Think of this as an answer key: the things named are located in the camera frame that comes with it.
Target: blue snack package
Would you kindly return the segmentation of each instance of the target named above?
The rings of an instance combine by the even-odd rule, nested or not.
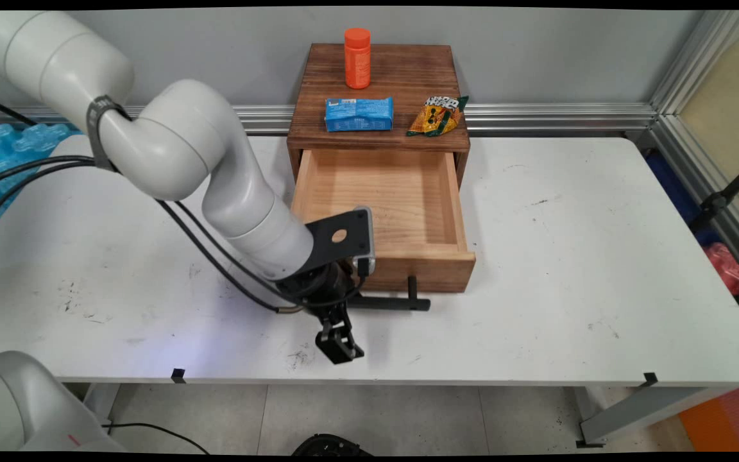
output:
[[[392,130],[393,99],[327,99],[328,132]]]

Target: wooden cabinet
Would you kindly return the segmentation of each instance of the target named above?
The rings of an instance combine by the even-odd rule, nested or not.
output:
[[[372,82],[344,82],[343,45],[313,44],[287,148],[296,177],[293,213],[305,223],[367,205],[375,272],[367,290],[463,292],[475,266],[467,251],[458,187],[469,135],[463,117],[440,137],[405,132],[431,96],[460,96],[448,46],[374,45]],[[393,129],[327,132],[326,98],[393,97]]]

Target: wooden drawer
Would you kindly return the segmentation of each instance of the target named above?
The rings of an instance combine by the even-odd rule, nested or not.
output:
[[[463,292],[475,266],[467,252],[452,153],[304,150],[293,213],[304,223],[372,209],[375,272],[367,290]]]

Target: yellow chip bag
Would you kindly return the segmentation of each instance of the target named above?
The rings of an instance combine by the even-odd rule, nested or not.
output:
[[[433,96],[423,103],[418,117],[407,132],[408,137],[413,135],[427,135],[439,137],[458,126],[461,113],[464,112],[466,100],[469,96],[450,98],[449,96]]]

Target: orange cap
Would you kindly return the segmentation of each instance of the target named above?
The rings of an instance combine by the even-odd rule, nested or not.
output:
[[[351,49],[363,49],[370,45],[370,32],[367,29],[355,27],[344,32],[344,44]]]

